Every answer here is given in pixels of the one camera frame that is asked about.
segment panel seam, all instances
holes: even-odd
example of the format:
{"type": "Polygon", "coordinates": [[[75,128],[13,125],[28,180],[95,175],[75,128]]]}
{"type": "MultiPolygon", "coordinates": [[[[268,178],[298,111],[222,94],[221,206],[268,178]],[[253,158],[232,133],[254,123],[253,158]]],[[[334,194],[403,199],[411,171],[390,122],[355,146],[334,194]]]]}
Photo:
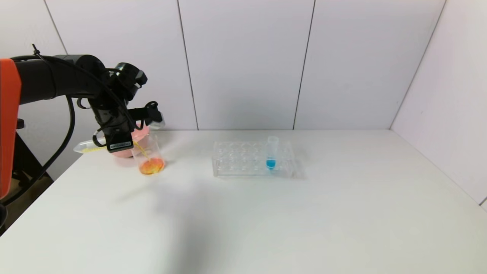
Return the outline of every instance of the panel seam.
{"type": "Polygon", "coordinates": [[[181,25],[181,34],[183,35],[184,54],[186,56],[187,75],[189,77],[189,87],[191,89],[191,98],[193,99],[193,109],[194,109],[194,118],[196,120],[196,130],[200,130],[200,126],[198,125],[198,115],[196,114],[196,103],[194,102],[193,82],[191,80],[191,72],[189,70],[189,60],[187,58],[186,38],[184,36],[184,28],[183,28],[183,17],[181,16],[181,7],[179,4],[179,0],[177,0],[177,2],[178,2],[179,23],[181,25]]]}
{"type": "Polygon", "coordinates": [[[298,115],[298,105],[300,103],[301,86],[303,84],[304,66],[306,64],[306,56],[308,55],[309,38],[311,36],[311,26],[313,25],[313,16],[315,15],[315,5],[316,5],[316,0],[313,2],[313,11],[311,12],[311,21],[309,23],[308,41],[306,42],[306,50],[304,51],[303,70],[301,71],[300,89],[298,90],[298,101],[296,102],[296,110],[294,112],[293,130],[294,127],[296,126],[296,117],[298,115]]]}
{"type": "Polygon", "coordinates": [[[419,61],[418,67],[416,68],[416,71],[414,72],[414,75],[412,76],[411,82],[409,83],[408,89],[406,93],[404,94],[404,97],[402,98],[401,104],[399,105],[399,108],[397,109],[396,115],[394,116],[393,121],[391,122],[391,125],[389,126],[389,129],[392,130],[393,124],[395,120],[397,119],[397,116],[399,115],[399,111],[401,110],[402,105],[404,104],[404,101],[406,100],[406,96],[409,93],[409,90],[411,89],[412,83],[414,82],[414,78],[416,78],[416,74],[418,74],[419,67],[421,66],[421,63],[423,62],[423,59],[426,55],[426,52],[428,51],[428,48],[430,47],[431,40],[433,39],[433,35],[436,31],[436,27],[438,27],[438,23],[440,22],[440,18],[443,15],[443,10],[445,9],[445,6],[447,4],[447,0],[443,2],[443,7],[441,8],[440,15],[438,16],[438,20],[436,21],[436,24],[434,25],[433,32],[431,33],[430,39],[428,40],[428,44],[426,45],[425,51],[423,52],[423,56],[421,56],[421,60],[419,61]]]}
{"type": "Polygon", "coordinates": [[[61,41],[61,45],[62,45],[62,47],[64,49],[64,52],[66,54],[68,54],[68,51],[66,50],[66,46],[64,45],[64,42],[63,42],[63,40],[61,38],[61,35],[59,34],[59,31],[57,29],[56,23],[54,22],[54,18],[53,18],[53,15],[51,14],[51,10],[49,9],[49,6],[47,5],[46,0],[43,0],[43,1],[44,1],[44,5],[46,6],[47,13],[49,14],[49,17],[51,18],[51,22],[53,23],[54,29],[56,30],[57,37],[59,38],[59,41],[61,41]]]}

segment yellow liquid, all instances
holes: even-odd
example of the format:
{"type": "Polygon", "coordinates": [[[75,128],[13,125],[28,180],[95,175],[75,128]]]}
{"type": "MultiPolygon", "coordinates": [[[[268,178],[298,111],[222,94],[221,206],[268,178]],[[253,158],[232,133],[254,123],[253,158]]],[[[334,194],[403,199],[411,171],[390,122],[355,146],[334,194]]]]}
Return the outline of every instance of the yellow liquid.
{"type": "Polygon", "coordinates": [[[140,152],[147,158],[147,160],[150,160],[149,156],[147,156],[147,152],[145,149],[143,149],[136,141],[133,142],[134,146],[136,146],[138,149],[140,149],[140,152]]]}

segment black cable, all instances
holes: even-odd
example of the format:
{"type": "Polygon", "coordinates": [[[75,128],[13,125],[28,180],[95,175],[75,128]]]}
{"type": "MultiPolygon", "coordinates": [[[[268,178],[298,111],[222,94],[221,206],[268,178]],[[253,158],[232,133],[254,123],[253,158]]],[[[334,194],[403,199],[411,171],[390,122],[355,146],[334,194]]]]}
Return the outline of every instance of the black cable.
{"type": "MultiPolygon", "coordinates": [[[[105,89],[105,91],[108,93],[108,95],[110,95],[110,97],[112,97],[112,99],[121,107],[122,112],[124,113],[124,115],[127,118],[127,120],[129,120],[129,123],[132,124],[132,126],[135,129],[142,130],[142,128],[140,128],[139,126],[137,126],[137,123],[132,119],[132,116],[130,116],[129,111],[127,109],[127,106],[120,100],[120,98],[118,98],[118,96],[111,89],[109,89],[101,80],[99,80],[98,78],[96,78],[89,71],[87,71],[87,70],[85,70],[85,69],[83,69],[81,67],[78,67],[78,66],[74,65],[73,63],[70,63],[70,62],[68,62],[66,60],[63,60],[63,59],[59,59],[59,58],[52,57],[52,56],[42,56],[42,57],[44,57],[44,59],[45,60],[48,60],[48,61],[58,62],[58,63],[65,64],[65,65],[67,65],[69,67],[72,67],[72,68],[76,69],[77,71],[80,71],[80,72],[86,74],[93,81],[95,81],[98,85],[100,85],[100,87],[102,87],[103,89],[105,89]]],[[[36,56],[36,55],[25,55],[25,56],[13,57],[11,59],[14,60],[14,61],[27,61],[27,60],[39,60],[40,58],[38,56],[36,56]]]]}
{"type": "Polygon", "coordinates": [[[24,193],[26,193],[32,187],[32,185],[37,182],[37,180],[39,180],[44,175],[44,173],[46,173],[47,169],[53,164],[57,157],[59,157],[59,155],[63,152],[66,146],[68,146],[69,140],[71,139],[73,131],[75,130],[75,106],[73,105],[73,100],[70,96],[66,95],[66,99],[68,101],[70,119],[68,133],[66,134],[64,141],[62,142],[61,146],[56,150],[56,152],[51,156],[51,158],[44,164],[44,166],[42,166],[39,174],[37,174],[30,180],[29,185],[23,187],[19,192],[15,193],[12,197],[6,200],[3,203],[4,206],[8,206],[20,196],[24,195],[24,193]]]}
{"type": "Polygon", "coordinates": [[[91,107],[85,107],[82,103],[81,103],[81,100],[83,98],[78,98],[78,100],[76,100],[76,105],[80,108],[80,109],[91,109],[91,107]]]}

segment orange liquid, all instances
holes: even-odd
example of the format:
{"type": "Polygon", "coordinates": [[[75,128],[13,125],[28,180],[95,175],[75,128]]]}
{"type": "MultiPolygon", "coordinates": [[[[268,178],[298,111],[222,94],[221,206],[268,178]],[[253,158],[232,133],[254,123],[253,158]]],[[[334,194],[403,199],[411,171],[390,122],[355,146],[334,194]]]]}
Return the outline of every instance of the orange liquid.
{"type": "Polygon", "coordinates": [[[164,168],[164,165],[164,160],[162,160],[161,158],[151,158],[145,161],[139,167],[139,170],[142,174],[152,175],[161,171],[164,168]]]}

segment glass beaker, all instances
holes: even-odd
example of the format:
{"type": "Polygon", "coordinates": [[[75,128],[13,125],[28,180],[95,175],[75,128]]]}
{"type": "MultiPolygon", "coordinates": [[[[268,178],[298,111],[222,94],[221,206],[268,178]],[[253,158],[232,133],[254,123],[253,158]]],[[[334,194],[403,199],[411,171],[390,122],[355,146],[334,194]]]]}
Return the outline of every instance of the glass beaker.
{"type": "Polygon", "coordinates": [[[155,135],[148,134],[139,142],[134,141],[132,155],[144,175],[153,175],[164,169],[165,163],[155,135]]]}

